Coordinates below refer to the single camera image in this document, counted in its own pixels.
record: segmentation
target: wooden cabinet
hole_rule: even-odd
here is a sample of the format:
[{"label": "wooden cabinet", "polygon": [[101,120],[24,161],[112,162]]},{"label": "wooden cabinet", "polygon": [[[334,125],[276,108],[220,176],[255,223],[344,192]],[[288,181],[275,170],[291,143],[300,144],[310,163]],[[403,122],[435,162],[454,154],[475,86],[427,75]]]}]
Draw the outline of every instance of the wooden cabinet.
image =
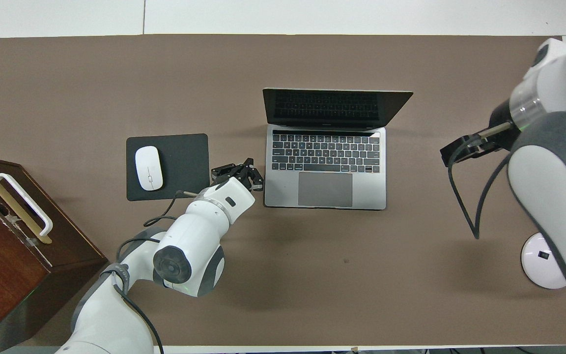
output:
[{"label": "wooden cabinet", "polygon": [[0,351],[31,338],[106,262],[22,166],[0,161]]}]

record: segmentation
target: laptop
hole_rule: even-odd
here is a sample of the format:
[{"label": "laptop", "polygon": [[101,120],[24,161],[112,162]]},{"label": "laptop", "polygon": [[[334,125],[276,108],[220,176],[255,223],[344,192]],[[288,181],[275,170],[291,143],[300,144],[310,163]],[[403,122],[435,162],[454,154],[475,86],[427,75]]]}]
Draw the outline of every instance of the laptop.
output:
[{"label": "laptop", "polygon": [[385,126],[412,94],[263,89],[265,206],[385,209]]}]

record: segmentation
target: white disc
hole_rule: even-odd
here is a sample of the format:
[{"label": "white disc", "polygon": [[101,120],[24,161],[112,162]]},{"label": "white disc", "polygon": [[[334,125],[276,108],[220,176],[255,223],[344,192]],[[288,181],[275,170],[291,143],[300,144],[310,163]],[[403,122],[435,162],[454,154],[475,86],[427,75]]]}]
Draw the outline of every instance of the white disc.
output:
[{"label": "white disc", "polygon": [[541,233],[532,235],[523,245],[521,266],[528,278],[540,287],[546,289],[566,287],[565,277]]}]

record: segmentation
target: laptop screen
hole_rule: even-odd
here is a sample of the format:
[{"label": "laptop screen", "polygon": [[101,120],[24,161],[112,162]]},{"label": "laptop screen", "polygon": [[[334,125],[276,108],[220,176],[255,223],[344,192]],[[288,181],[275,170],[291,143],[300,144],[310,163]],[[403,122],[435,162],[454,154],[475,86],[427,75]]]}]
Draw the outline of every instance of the laptop screen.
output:
[{"label": "laptop screen", "polygon": [[410,91],[263,89],[268,123],[308,127],[379,128],[399,112]]}]

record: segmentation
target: keyboard key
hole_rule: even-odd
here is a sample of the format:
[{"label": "keyboard key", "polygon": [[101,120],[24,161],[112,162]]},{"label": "keyboard key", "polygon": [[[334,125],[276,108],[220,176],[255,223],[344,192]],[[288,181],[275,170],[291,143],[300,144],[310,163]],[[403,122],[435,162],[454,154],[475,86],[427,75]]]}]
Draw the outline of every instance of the keyboard key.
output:
[{"label": "keyboard key", "polygon": [[333,171],[340,172],[339,164],[305,164],[305,171]]}]

